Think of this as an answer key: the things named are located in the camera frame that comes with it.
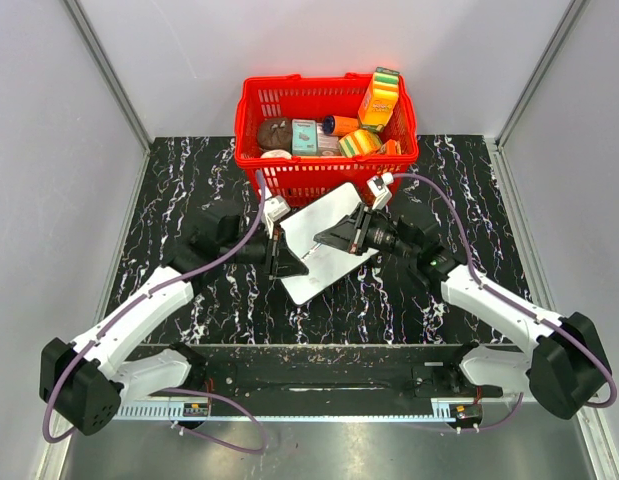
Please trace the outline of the white whiteboard marker pen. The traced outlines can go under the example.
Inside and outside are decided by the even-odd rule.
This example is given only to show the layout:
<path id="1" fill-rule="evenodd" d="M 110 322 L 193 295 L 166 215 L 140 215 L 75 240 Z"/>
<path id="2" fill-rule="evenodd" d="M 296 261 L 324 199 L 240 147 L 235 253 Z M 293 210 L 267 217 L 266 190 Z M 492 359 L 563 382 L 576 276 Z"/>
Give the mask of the white whiteboard marker pen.
<path id="1" fill-rule="evenodd" d="M 302 257 L 301 260 L 305 261 L 307 260 L 310 256 L 312 256 L 314 253 L 316 253 L 320 247 L 322 246 L 322 243 L 317 242 L 315 243 Z"/>

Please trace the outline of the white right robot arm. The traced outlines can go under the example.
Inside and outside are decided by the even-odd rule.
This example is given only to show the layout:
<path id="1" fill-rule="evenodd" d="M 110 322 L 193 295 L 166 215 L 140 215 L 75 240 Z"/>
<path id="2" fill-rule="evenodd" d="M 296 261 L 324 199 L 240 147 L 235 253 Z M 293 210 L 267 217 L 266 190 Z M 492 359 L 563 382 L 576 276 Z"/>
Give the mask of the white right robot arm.
<path id="1" fill-rule="evenodd" d="M 368 250 L 401 260 L 416 285 L 438 301 L 458 307 L 503 334 L 514 350 L 485 345 L 463 347 L 443 375 L 445 387 L 457 396 L 488 386 L 531 395 L 561 419 L 582 407 L 606 408 L 617 398 L 617 386 L 593 322 L 536 306 L 479 273 L 466 257 L 451 252 L 440 240 L 434 219 L 425 214 L 391 218 L 358 205 L 333 226 L 315 234 L 315 241 L 360 256 Z M 594 396 L 607 386 L 609 397 Z"/>

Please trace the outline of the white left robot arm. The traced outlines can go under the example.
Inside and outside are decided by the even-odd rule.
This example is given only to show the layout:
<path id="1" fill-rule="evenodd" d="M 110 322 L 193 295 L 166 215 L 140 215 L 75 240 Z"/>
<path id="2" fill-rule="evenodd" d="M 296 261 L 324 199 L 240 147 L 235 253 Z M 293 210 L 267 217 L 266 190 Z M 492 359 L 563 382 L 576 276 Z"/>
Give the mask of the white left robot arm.
<path id="1" fill-rule="evenodd" d="M 130 353 L 157 326 L 191 302 L 224 263 L 261 265 L 272 279 L 305 275 L 279 221 L 290 211 L 281 197 L 260 203 L 248 231 L 233 204 L 201 212 L 149 279 L 108 317 L 70 342 L 51 340 L 42 350 L 39 394 L 47 407 L 43 436 L 50 442 L 52 413 L 74 430 L 93 435 L 130 402 L 178 389 L 195 395 L 210 389 L 207 361 L 183 343 L 141 360 Z"/>

